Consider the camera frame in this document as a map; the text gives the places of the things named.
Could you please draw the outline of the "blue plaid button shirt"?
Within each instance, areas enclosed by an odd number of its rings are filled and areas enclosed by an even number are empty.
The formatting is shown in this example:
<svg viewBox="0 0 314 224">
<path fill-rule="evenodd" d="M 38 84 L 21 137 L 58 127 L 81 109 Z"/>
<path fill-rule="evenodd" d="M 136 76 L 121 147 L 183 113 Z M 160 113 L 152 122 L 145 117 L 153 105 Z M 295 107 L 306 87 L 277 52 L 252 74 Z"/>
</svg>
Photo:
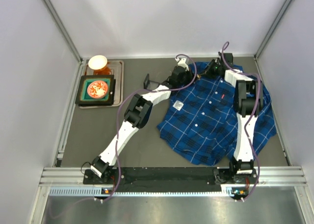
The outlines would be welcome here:
<svg viewBox="0 0 314 224">
<path fill-rule="evenodd" d="M 161 139 L 195 165 L 214 166 L 236 149 L 235 88 L 221 77 L 200 78 L 170 97 L 170 106 L 157 126 Z"/>
</svg>

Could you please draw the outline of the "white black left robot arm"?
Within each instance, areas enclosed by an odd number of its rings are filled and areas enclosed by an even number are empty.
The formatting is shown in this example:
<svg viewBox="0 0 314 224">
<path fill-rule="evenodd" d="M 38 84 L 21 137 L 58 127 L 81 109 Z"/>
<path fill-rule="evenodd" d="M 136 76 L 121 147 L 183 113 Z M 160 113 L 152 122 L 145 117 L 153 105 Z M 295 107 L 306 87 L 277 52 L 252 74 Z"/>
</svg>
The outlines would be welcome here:
<svg viewBox="0 0 314 224">
<path fill-rule="evenodd" d="M 174 91 L 190 86 L 197 77 L 197 69 L 192 71 L 186 64 L 178 64 L 163 83 L 145 94 L 134 94 L 124 113 L 124 120 L 116 136 L 107 148 L 92 162 L 90 169 L 99 178 L 106 180 L 111 168 L 116 164 L 119 153 L 130 138 L 148 122 L 153 107 L 170 98 Z"/>
</svg>

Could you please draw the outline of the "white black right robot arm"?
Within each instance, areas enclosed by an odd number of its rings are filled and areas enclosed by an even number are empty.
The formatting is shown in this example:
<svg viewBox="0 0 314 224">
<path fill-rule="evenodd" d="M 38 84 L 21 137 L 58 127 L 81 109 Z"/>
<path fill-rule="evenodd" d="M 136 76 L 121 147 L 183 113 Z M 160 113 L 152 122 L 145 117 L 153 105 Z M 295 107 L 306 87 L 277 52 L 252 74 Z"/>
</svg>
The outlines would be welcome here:
<svg viewBox="0 0 314 224">
<path fill-rule="evenodd" d="M 237 117 L 237 139 L 230 162 L 230 173 L 252 175 L 254 173 L 253 138 L 259 113 L 263 109 L 263 90 L 260 77 L 255 79 L 241 70 L 230 69 L 225 63 L 211 60 L 205 69 L 210 78 L 220 76 L 235 88 L 234 111 Z"/>
</svg>

